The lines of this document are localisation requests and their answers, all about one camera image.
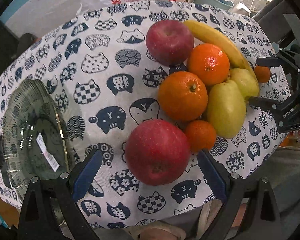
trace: yellow-green pear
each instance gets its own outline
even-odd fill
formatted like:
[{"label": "yellow-green pear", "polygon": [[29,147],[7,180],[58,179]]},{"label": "yellow-green pear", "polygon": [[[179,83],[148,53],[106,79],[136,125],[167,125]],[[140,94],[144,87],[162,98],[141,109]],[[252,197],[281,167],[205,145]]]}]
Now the yellow-green pear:
[{"label": "yellow-green pear", "polygon": [[212,87],[208,97],[207,120],[217,135],[231,139],[240,131],[246,117],[246,103],[233,80]]},{"label": "yellow-green pear", "polygon": [[233,80],[238,85],[246,102],[249,97],[257,97],[259,95],[259,83],[251,76],[248,70],[243,68],[230,69],[228,79]]}]

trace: white label sticker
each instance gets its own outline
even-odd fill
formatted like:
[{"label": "white label sticker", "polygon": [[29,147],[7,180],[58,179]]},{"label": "white label sticker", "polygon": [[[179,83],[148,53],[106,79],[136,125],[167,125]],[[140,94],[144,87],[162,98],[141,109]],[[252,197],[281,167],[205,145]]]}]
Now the white label sticker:
[{"label": "white label sticker", "polygon": [[50,164],[51,168],[53,169],[54,172],[56,172],[57,169],[60,167],[60,165],[58,164],[55,157],[47,151],[47,147],[43,141],[43,137],[42,137],[41,133],[38,134],[36,141],[37,141],[37,144],[39,145],[40,149],[42,150],[44,157]]}]

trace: white and blue tablecloth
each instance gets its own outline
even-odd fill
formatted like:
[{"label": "white and blue tablecloth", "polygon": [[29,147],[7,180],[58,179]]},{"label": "white and blue tablecloth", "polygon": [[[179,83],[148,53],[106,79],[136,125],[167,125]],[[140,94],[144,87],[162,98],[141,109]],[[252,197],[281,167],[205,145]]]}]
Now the white and blue tablecloth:
[{"label": "white and blue tablecloth", "polygon": [[[15,60],[0,76],[0,134],[11,93],[25,78],[40,79],[67,123],[76,162],[93,148],[103,165],[78,206],[92,227],[124,228],[165,219],[213,198],[193,154],[182,176],[171,184],[147,186],[128,170],[126,140],[144,120],[169,120],[157,99],[158,86],[185,65],[161,66],[149,54],[145,36],[160,20],[188,19],[223,32],[245,55],[251,67],[258,57],[274,54],[269,40],[251,18],[209,5],[171,1],[136,1],[84,13],[51,31]],[[281,67],[260,96],[279,101],[290,96]],[[229,172],[246,178],[283,141],[270,113],[247,107],[247,117],[232,139],[217,138],[210,151]],[[15,190],[4,186],[1,198],[18,208]]]}]

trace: light blue bucket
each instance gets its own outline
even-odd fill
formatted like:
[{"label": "light blue bucket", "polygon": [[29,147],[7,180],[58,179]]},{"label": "light blue bucket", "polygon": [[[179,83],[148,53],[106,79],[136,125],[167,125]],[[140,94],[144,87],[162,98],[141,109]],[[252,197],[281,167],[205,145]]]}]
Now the light blue bucket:
[{"label": "light blue bucket", "polygon": [[209,4],[209,5],[213,5],[217,8],[220,8],[220,9],[223,9],[223,10],[230,10],[234,4],[232,3],[232,5],[227,5],[225,3],[221,3],[220,1],[218,0],[194,0],[194,3],[197,3],[197,4]]}]

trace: pile of fruit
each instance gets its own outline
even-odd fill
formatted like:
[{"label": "pile of fruit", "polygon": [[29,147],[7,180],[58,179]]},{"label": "pile of fruit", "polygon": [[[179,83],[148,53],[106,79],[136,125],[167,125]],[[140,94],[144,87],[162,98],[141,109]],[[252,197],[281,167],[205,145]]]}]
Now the pile of fruit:
[{"label": "pile of fruit", "polygon": [[[204,42],[194,48],[194,38]],[[146,36],[150,54],[165,66],[187,60],[187,71],[169,75],[158,101],[172,124],[149,120],[139,125],[126,145],[131,172],[148,185],[176,180],[191,152],[210,150],[217,136],[231,139],[240,131],[249,97],[259,95],[259,82],[270,79],[267,67],[253,70],[237,47],[218,30],[197,21],[160,21]]]}]

